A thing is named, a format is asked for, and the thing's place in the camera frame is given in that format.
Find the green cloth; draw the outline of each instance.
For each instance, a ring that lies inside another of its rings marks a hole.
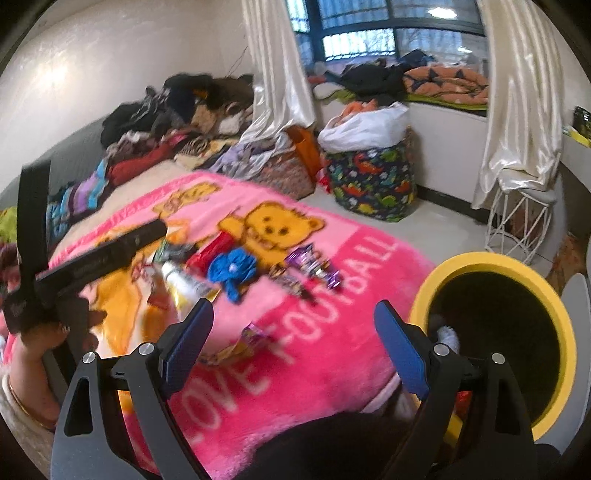
[[[10,207],[0,212],[0,239],[7,244],[17,242],[16,207]]]
[[[457,110],[465,110],[468,112],[486,112],[488,110],[488,105],[464,105],[463,103],[443,102],[442,100],[437,100],[433,97],[415,95],[414,93],[409,93],[407,96],[407,100],[409,102],[432,103],[434,105],[447,106],[450,108],[455,108]]]
[[[357,95],[355,95],[350,90],[342,89],[342,90],[337,90],[331,96],[322,100],[322,102],[325,105],[328,105],[333,100],[338,100],[341,103],[347,104],[347,103],[351,103],[351,102],[354,102],[355,100],[357,100]]]

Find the gold bracelet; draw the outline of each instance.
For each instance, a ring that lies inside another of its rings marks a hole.
[[[45,430],[48,430],[50,432],[55,431],[56,429],[56,424],[52,424],[52,425],[48,425],[47,423],[45,423],[43,420],[39,420],[35,415],[32,415],[26,408],[25,405],[22,404],[21,400],[17,397],[17,394],[14,393],[14,390],[12,388],[12,385],[10,383],[10,376],[8,377],[8,389],[10,390],[10,393],[12,394],[12,397],[14,398],[15,402],[17,402],[17,405],[20,407],[20,409],[22,410],[22,412],[29,417],[32,421],[34,421],[35,423],[37,423],[41,428],[44,428]]]

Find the candy wrapper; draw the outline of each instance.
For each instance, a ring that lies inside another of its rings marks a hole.
[[[271,267],[269,270],[269,278],[281,288],[287,290],[291,295],[301,299],[310,296],[302,283],[297,278],[289,275],[287,270],[280,265],[274,265]]]
[[[195,244],[174,244],[164,239],[154,254],[154,263],[163,264],[171,261],[182,264],[196,252],[197,245]]]
[[[234,345],[230,345],[213,355],[201,354],[199,361],[210,367],[218,367],[219,365],[227,365],[243,358],[250,358],[267,338],[267,334],[251,323],[242,331],[239,340]]]
[[[296,248],[285,258],[285,263],[298,268],[308,278],[317,278],[329,289],[340,285],[339,271],[333,268],[330,260],[323,259],[320,253],[314,250],[314,244]]]

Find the white curtain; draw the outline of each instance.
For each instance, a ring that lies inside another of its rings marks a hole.
[[[563,73],[550,20],[531,0],[479,0],[491,52],[488,139],[472,207],[503,190],[545,190],[562,149]]]
[[[284,0],[242,0],[255,67],[254,120],[241,142],[276,137],[292,125],[316,121],[310,86]]]

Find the snack package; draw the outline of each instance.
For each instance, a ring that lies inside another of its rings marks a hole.
[[[236,241],[227,232],[220,232],[209,244],[194,254],[187,261],[187,268],[202,277],[207,277],[207,270],[218,255],[227,254],[234,248]]]
[[[242,331],[236,343],[213,355],[201,354],[199,361],[210,367],[218,367],[243,358],[250,358],[267,338],[268,335],[265,332],[251,323]]]
[[[197,252],[197,245],[195,244],[174,244],[166,239],[154,254],[154,263],[163,264],[165,262],[185,263]]]
[[[317,278],[329,289],[340,285],[339,271],[333,268],[330,260],[323,259],[320,253],[314,250],[314,244],[296,248],[285,258],[285,263],[298,268],[308,278]]]
[[[287,270],[280,265],[273,265],[269,269],[269,278],[281,288],[289,292],[290,295],[294,295],[301,299],[310,296],[302,283],[297,278],[289,275]]]

